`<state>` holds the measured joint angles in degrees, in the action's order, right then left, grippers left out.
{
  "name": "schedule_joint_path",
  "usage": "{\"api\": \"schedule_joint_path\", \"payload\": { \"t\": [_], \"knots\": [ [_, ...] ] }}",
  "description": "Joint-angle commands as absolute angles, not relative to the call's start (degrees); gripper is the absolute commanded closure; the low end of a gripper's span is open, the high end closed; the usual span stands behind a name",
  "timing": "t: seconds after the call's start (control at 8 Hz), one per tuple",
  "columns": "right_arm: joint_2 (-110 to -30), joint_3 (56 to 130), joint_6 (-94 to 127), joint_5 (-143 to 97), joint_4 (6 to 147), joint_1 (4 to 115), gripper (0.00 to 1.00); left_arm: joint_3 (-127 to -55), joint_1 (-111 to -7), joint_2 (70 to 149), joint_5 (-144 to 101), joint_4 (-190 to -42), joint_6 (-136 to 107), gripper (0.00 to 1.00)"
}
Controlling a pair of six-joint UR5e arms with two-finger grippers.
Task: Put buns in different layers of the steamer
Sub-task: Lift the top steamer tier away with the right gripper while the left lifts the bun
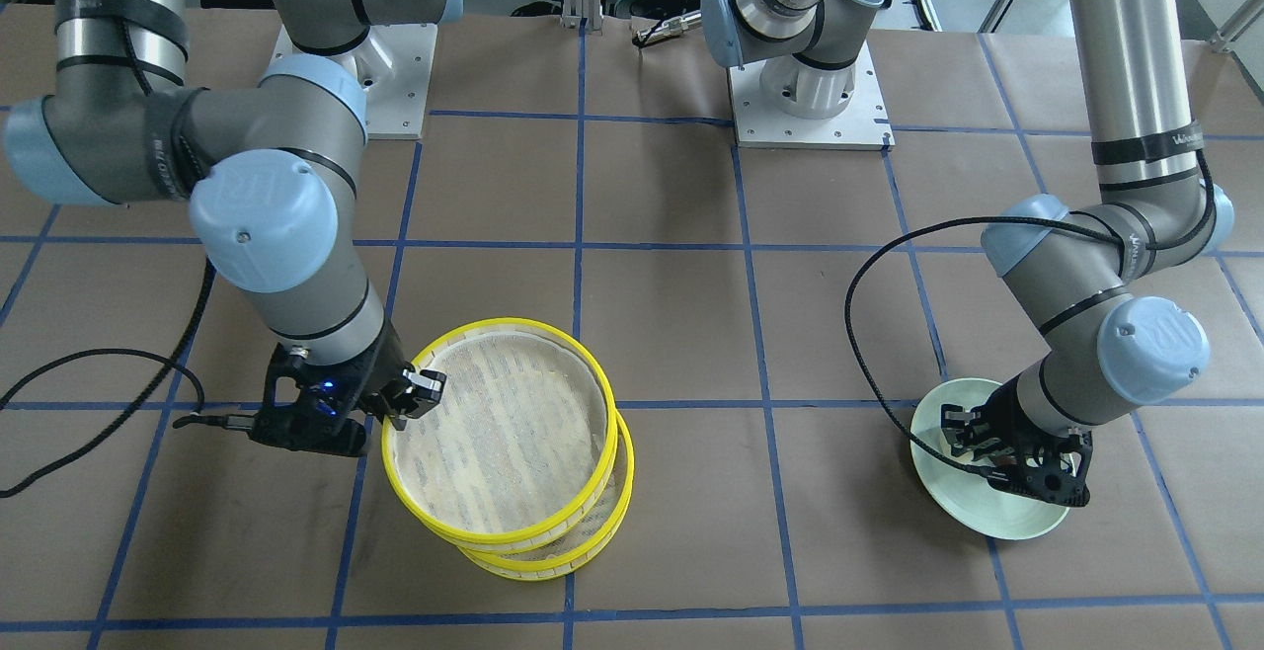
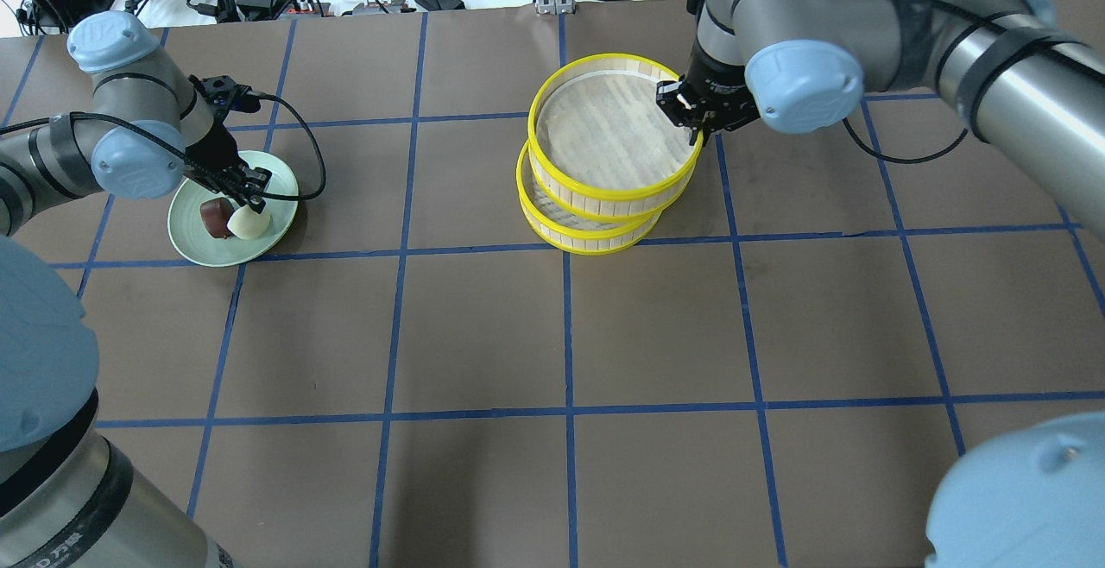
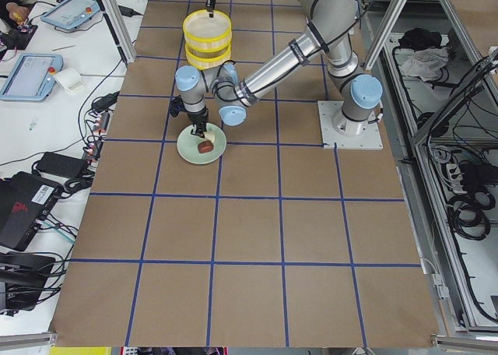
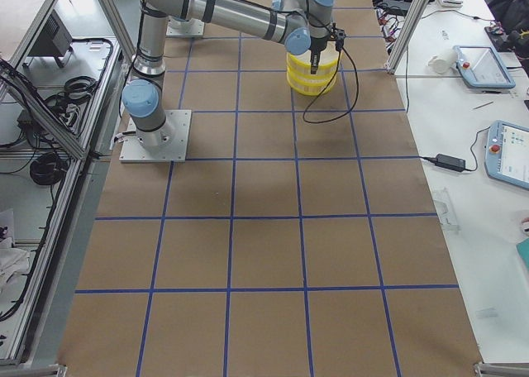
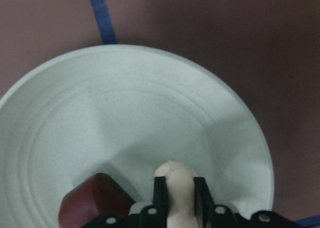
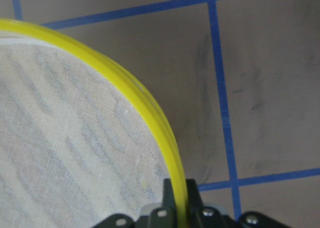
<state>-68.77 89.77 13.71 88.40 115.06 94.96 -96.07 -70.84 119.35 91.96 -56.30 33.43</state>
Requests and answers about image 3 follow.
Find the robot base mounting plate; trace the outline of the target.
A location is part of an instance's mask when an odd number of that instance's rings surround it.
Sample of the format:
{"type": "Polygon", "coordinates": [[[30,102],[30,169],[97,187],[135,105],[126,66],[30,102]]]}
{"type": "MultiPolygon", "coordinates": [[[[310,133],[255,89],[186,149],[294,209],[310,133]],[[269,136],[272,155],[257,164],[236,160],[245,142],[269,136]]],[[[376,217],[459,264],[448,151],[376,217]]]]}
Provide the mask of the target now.
{"type": "Polygon", "coordinates": [[[382,150],[375,111],[365,121],[350,121],[342,113],[342,101],[318,101],[322,145],[325,149],[382,150]]]}

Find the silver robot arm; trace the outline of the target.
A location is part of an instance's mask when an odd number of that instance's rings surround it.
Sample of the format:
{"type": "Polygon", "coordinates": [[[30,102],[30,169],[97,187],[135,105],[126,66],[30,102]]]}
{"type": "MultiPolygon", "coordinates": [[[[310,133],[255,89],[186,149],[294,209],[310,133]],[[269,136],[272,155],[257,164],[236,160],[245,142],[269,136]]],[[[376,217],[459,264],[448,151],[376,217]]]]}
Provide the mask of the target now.
{"type": "Polygon", "coordinates": [[[185,65],[175,73],[179,96],[172,99],[169,114],[183,112],[192,124],[191,134],[205,136],[209,110],[205,95],[213,95],[219,116],[229,126],[241,124],[247,109],[319,54],[328,60],[328,75],[343,98],[332,126],[348,137],[361,135],[383,93],[380,81],[359,67],[349,31],[356,24],[356,0],[297,0],[307,18],[304,32],[248,77],[239,80],[230,63],[198,70],[185,65]]]}

